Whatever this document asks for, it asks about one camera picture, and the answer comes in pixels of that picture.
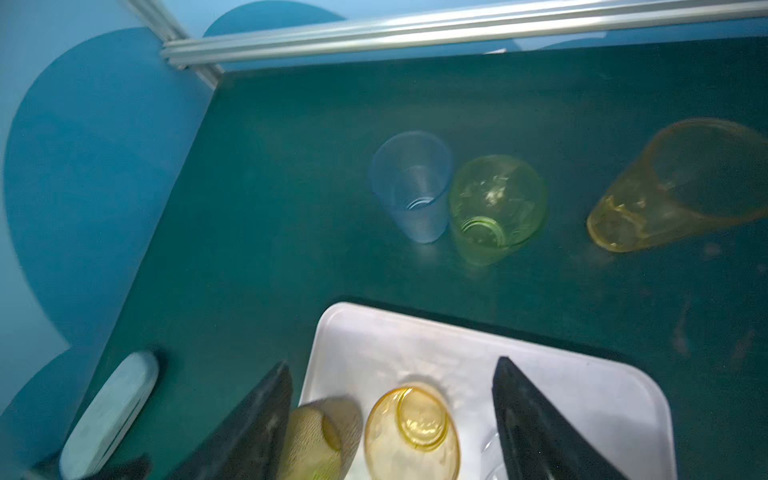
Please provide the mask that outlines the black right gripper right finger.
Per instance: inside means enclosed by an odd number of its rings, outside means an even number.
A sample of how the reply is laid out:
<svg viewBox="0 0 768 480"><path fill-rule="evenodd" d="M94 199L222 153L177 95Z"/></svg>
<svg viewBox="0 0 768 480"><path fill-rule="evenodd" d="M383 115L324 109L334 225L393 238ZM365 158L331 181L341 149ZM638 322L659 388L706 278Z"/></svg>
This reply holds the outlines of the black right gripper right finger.
<svg viewBox="0 0 768 480"><path fill-rule="evenodd" d="M492 397L509 479L623 479L508 357L498 359Z"/></svg>

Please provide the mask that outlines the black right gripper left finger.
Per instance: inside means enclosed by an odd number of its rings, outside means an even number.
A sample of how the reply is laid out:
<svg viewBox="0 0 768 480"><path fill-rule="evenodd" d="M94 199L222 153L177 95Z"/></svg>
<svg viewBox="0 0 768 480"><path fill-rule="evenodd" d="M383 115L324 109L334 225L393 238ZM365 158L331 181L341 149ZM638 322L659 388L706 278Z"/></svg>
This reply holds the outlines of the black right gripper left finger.
<svg viewBox="0 0 768 480"><path fill-rule="evenodd" d="M290 370L279 362L167 477L275 479L292 393Z"/></svg>

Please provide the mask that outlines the dark amber dimpled glass back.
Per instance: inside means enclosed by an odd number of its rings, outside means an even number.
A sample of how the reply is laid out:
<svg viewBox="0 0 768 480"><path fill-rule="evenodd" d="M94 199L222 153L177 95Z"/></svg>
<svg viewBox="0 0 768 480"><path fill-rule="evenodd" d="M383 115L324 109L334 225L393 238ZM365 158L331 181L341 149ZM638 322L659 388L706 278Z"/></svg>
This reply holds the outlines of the dark amber dimpled glass back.
<svg viewBox="0 0 768 480"><path fill-rule="evenodd" d="M298 407L289 415L277 477L345 478L362 433L360 407L349 396L328 397Z"/></svg>

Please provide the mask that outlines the short yellow glass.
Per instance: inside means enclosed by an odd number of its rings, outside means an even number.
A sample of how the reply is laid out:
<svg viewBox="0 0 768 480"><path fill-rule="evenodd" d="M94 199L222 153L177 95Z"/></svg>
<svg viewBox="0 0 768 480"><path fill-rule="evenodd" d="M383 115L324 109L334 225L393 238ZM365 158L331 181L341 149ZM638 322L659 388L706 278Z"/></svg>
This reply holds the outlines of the short yellow glass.
<svg viewBox="0 0 768 480"><path fill-rule="evenodd" d="M459 438L448 402L423 382L403 384L377 400L366 420L363 449L373 479L459 476Z"/></svg>

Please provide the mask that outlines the tall green plastic glass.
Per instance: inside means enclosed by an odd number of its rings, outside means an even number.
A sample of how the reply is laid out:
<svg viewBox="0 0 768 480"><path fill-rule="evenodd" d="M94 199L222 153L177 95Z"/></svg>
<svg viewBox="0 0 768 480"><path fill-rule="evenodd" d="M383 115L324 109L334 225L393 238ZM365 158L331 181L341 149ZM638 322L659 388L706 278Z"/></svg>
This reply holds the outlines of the tall green plastic glass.
<svg viewBox="0 0 768 480"><path fill-rule="evenodd" d="M549 190L528 163L486 155L465 163L449 192L450 227L462 258L492 265L521 249L545 222Z"/></svg>

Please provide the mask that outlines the tall blue plastic glass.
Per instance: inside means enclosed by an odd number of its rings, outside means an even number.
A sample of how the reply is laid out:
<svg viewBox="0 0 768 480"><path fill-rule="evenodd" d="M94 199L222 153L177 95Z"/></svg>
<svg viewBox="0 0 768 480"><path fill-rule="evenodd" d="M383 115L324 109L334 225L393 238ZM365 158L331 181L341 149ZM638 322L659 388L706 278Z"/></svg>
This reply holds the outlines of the tall blue plastic glass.
<svg viewBox="0 0 768 480"><path fill-rule="evenodd" d="M436 241L448 225L454 156L436 135L406 131L384 142L369 168L371 188L413 242Z"/></svg>

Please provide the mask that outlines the tall yellow plastic glass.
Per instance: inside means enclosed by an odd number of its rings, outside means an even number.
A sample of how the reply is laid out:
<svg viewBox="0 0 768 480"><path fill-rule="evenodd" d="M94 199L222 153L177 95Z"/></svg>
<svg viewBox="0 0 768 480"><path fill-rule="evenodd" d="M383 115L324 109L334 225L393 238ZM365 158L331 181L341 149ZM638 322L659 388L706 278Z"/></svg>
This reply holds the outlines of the tall yellow plastic glass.
<svg viewBox="0 0 768 480"><path fill-rule="evenodd" d="M601 248L626 253L767 215L767 138L738 123L692 118L659 131L587 217Z"/></svg>

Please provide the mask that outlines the clear faceted glass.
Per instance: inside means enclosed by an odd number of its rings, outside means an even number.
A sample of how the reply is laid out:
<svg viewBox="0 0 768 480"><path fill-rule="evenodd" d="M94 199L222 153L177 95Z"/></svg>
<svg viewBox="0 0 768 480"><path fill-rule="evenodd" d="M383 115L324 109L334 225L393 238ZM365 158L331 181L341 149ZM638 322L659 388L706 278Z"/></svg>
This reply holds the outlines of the clear faceted glass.
<svg viewBox="0 0 768 480"><path fill-rule="evenodd" d="M508 474L498 433L489 436L480 456L480 480L507 480Z"/></svg>

